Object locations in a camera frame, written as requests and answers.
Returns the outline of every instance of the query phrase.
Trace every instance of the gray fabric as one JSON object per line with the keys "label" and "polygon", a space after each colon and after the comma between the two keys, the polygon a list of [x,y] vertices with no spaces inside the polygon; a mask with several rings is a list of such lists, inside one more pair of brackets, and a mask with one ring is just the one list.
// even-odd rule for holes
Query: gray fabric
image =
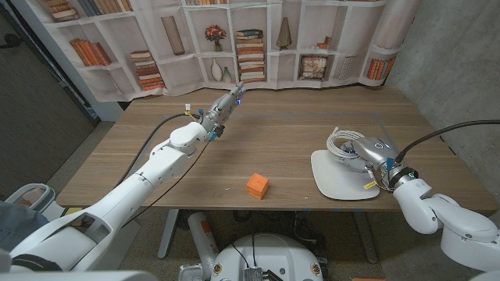
{"label": "gray fabric", "polygon": [[27,206],[0,201],[0,248],[11,251],[48,220]]}

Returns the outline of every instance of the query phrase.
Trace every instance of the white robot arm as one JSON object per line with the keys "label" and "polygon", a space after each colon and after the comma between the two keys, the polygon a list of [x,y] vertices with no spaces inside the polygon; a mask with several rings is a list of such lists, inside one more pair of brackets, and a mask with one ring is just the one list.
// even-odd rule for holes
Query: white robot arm
{"label": "white robot arm", "polygon": [[394,163],[396,153],[381,139],[362,137],[341,149],[358,155],[346,159],[346,165],[359,166],[363,161],[377,185],[393,193],[416,232],[432,234],[442,228],[441,249],[452,260],[486,272],[500,269],[500,232],[490,219],[443,194],[428,198],[431,187],[416,170]]}
{"label": "white robot arm", "polygon": [[[223,124],[241,103],[243,83],[217,99],[200,123],[174,130],[170,139],[152,149],[149,160],[96,204],[54,220],[32,233],[10,255],[10,272],[44,269],[83,272],[92,270],[118,231],[162,183],[180,174],[196,145],[219,137]],[[85,218],[85,231],[72,225]]]}

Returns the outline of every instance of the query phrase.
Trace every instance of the vase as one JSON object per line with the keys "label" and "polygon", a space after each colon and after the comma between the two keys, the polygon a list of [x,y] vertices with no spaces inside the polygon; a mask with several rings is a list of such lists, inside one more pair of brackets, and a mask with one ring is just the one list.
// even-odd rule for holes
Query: vase
{"label": "vase", "polygon": [[222,45],[220,44],[219,40],[216,40],[216,44],[214,46],[216,52],[221,52],[222,51]]}
{"label": "vase", "polygon": [[215,59],[212,59],[212,77],[217,82],[222,81],[222,68]]}
{"label": "vase", "polygon": [[224,67],[224,74],[222,75],[222,80],[226,83],[231,83],[231,75],[227,67]]}

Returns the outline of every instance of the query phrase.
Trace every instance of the white vase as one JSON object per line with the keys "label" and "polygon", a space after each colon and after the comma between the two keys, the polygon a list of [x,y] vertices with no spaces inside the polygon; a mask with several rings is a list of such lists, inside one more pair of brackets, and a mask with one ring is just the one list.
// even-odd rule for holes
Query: white vase
{"label": "white vase", "polygon": [[226,83],[231,83],[231,75],[229,74],[229,70],[227,67],[224,67],[224,74],[222,75],[222,80]]}
{"label": "white vase", "polygon": [[215,59],[212,59],[212,77],[217,82],[222,81],[222,68]]}

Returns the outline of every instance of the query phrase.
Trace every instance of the orange cube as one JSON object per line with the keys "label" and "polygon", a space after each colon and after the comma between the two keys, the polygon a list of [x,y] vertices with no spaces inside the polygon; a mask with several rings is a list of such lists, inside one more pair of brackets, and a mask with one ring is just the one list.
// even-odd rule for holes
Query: orange cube
{"label": "orange cube", "polygon": [[262,200],[268,186],[269,180],[255,173],[247,183],[247,192],[248,194]]}

